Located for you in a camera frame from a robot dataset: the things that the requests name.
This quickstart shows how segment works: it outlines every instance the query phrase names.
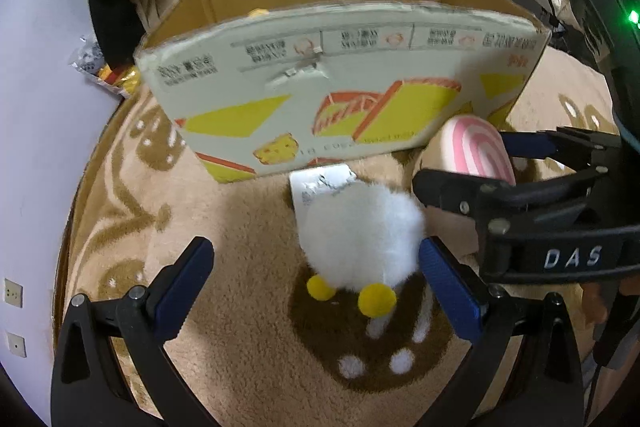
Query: printed cardboard panel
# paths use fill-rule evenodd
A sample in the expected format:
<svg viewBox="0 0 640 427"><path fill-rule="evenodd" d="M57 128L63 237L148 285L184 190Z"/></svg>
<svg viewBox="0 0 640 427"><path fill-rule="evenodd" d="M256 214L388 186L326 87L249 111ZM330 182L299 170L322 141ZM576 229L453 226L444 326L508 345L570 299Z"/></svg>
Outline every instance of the printed cardboard panel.
<svg viewBox="0 0 640 427"><path fill-rule="evenodd" d="M504 121L548 40L530 20L353 2L231 20L139 50L219 182L425 144L457 112Z"/></svg>

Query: white wall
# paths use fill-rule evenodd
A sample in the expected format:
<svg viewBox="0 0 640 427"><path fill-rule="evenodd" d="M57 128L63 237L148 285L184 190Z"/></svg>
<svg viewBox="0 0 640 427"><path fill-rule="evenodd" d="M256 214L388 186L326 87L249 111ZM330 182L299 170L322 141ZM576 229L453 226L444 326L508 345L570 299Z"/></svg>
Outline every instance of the white wall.
<svg viewBox="0 0 640 427"><path fill-rule="evenodd" d="M91 32L86 0L0 6L0 280L24 286L22 309L0 301L0 362L50 424L60 242L84 166L118 100L67 65L79 37ZM9 352L6 331L25 338L26 359Z"/></svg>

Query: yellow graphic on box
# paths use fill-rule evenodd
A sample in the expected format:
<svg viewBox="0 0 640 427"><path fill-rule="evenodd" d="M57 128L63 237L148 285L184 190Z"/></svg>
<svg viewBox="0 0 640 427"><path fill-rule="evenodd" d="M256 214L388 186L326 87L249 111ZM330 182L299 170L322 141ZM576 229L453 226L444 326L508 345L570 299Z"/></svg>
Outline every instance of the yellow graphic on box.
<svg viewBox="0 0 640 427"><path fill-rule="evenodd" d="M487 98L493 98L504 92L522 87L523 74L484 73L480 75L480 81L484 87Z"/></svg>
<svg viewBox="0 0 640 427"><path fill-rule="evenodd" d="M291 133L281 134L254 151L262 165L277 165L292 161L298 154L298 142Z"/></svg>
<svg viewBox="0 0 640 427"><path fill-rule="evenodd" d="M290 97L290 94L285 94L242 105L223 107L191 118L178 118L175 123L188 132L246 138L251 136Z"/></svg>
<svg viewBox="0 0 640 427"><path fill-rule="evenodd" d="M459 114L473 114L474 113L474 105L471 102L466 102L460 107L454 114L451 116L457 116Z"/></svg>
<svg viewBox="0 0 640 427"><path fill-rule="evenodd" d="M448 78L394 82L353 133L356 143L403 141L420 133L457 97L461 86Z"/></svg>
<svg viewBox="0 0 640 427"><path fill-rule="evenodd" d="M230 183L255 178L255 171L246 165L215 158L200 152L196 152L196 156L217 182Z"/></svg>
<svg viewBox="0 0 640 427"><path fill-rule="evenodd" d="M354 129L360 125L360 122L364 120L366 115L366 113L361 112L360 114L347 116L344 120L340 120L338 123L327 127L316 136L349 136L353 133Z"/></svg>
<svg viewBox="0 0 640 427"><path fill-rule="evenodd" d="M486 117L487 121L493 125L494 127L500 128L500 126L507 120L507 116L509 116L509 112L511 111L511 107L516 103L516 98L512 98L509 102L504 105L501 105L498 109L493 111L488 117Z"/></svg>

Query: white card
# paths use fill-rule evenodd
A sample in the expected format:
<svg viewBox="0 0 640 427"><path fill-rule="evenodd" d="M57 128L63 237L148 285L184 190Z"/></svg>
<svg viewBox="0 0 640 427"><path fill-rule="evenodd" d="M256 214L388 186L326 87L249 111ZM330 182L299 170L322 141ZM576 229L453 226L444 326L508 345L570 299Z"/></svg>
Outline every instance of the white card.
<svg viewBox="0 0 640 427"><path fill-rule="evenodd" d="M305 250L304 240L300 235L309 205L320 194L336 192L349 183L355 182L357 176L345 163L327 165L294 171L289 175L293 208L296 213L298 238L300 247Z"/></svg>

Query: black cable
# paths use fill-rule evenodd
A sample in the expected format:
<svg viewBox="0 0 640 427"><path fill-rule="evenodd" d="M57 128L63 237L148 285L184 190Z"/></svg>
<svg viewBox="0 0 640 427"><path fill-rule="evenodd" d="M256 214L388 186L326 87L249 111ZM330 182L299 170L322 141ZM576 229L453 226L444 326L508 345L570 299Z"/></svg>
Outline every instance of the black cable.
<svg viewBox="0 0 640 427"><path fill-rule="evenodd" d="M596 387L598 386L598 377L600 376L600 370L602 366L598 364L596 370L593 372L593 378L591 378L591 387L589 389L589 398L587 400L587 407L584 410L584 424L587 425L587 420L591 414L591 406L593 405L593 397L596 395Z"/></svg>

